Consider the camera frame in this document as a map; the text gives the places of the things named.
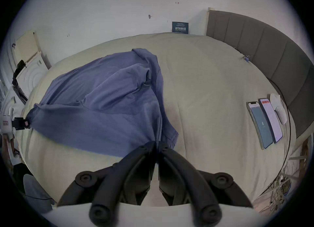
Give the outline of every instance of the blue blanket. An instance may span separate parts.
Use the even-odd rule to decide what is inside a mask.
[[[52,81],[27,117],[57,143],[124,157],[148,141],[174,148],[157,57],[133,49],[96,59]]]

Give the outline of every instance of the cable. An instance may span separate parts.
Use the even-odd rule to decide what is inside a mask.
[[[28,196],[28,195],[26,195],[26,194],[24,194],[24,193],[22,193],[24,196],[26,196],[26,197],[29,197],[29,198],[34,198],[34,197],[31,197],[31,196]],[[53,200],[52,198],[47,198],[47,199],[42,199],[42,198],[34,198],[34,199],[38,199],[38,200]]]
[[[286,108],[287,108],[287,111],[288,111],[288,119],[289,119],[289,130],[290,130],[290,133],[289,133],[289,144],[288,144],[288,151],[287,151],[287,154],[286,154],[286,157],[285,157],[285,160],[284,160],[284,163],[282,164],[282,167],[281,167],[281,169],[280,169],[280,171],[279,171],[279,173],[277,174],[277,176],[275,177],[275,179],[273,180],[273,182],[267,187],[267,189],[266,190],[268,190],[269,188],[270,188],[270,186],[276,181],[276,179],[277,179],[277,177],[279,176],[279,174],[280,174],[280,172],[281,172],[281,170],[282,170],[282,168],[284,167],[284,165],[285,165],[285,162],[286,162],[286,159],[287,159],[287,156],[288,156],[288,153],[289,153],[289,148],[290,148],[290,141],[291,141],[291,122],[290,122],[290,115],[289,115],[289,110],[288,110],[288,106],[287,106],[287,103],[286,103],[286,100],[285,100],[285,97],[284,97],[284,95],[283,95],[283,93],[282,93],[282,91],[280,90],[280,88],[277,86],[277,84],[276,83],[274,83],[275,84],[275,86],[278,88],[278,90],[280,91],[280,93],[281,93],[281,96],[282,96],[282,99],[284,100],[284,103],[285,103],[285,105],[286,105]]]

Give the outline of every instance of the mattress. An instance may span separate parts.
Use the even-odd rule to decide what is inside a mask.
[[[282,167],[288,151],[289,123],[280,125],[281,140],[261,149],[246,102],[277,92],[257,67],[243,60],[240,52],[211,37],[138,35],[86,49],[47,72],[33,89],[23,116],[41,101],[57,76],[96,58],[133,48],[145,48],[158,58],[166,114],[179,133],[175,151],[198,170],[230,174],[251,201],[257,198]],[[294,146],[296,130],[290,118]],[[96,171],[121,159],[60,145],[33,129],[18,131],[16,137],[26,165],[55,201],[79,172]],[[161,195],[158,179],[155,177],[152,183],[145,204],[161,206],[156,199],[156,194]]]

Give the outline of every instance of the bed frame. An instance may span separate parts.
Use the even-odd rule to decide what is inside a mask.
[[[297,138],[313,125],[314,65],[295,42],[257,19],[215,10],[209,10],[206,35],[249,55],[249,60],[284,96]]]

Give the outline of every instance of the gray cushion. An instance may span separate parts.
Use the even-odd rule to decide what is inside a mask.
[[[209,11],[206,36],[213,37],[216,23],[216,11]]]
[[[233,48],[238,48],[244,21],[243,15],[231,13],[224,42]]]
[[[296,98],[291,102],[289,110],[296,125],[296,135],[301,135],[314,120],[314,66],[312,65],[304,85]]]
[[[225,40],[225,35],[228,27],[230,13],[218,12],[216,16],[216,23],[214,28],[213,38],[219,41]]]
[[[265,24],[263,22],[246,17],[238,50],[244,55],[249,55],[250,59],[254,57],[257,46],[262,37],[264,27]]]
[[[271,78],[283,56],[287,44],[287,36],[277,29],[266,26],[254,57],[250,61]]]
[[[221,11],[209,12],[206,35],[249,55],[277,84],[295,121],[297,137],[310,126],[314,121],[314,66],[296,43],[261,21]]]
[[[284,54],[272,80],[281,89],[289,106],[304,84],[311,61],[301,48],[288,39]]]

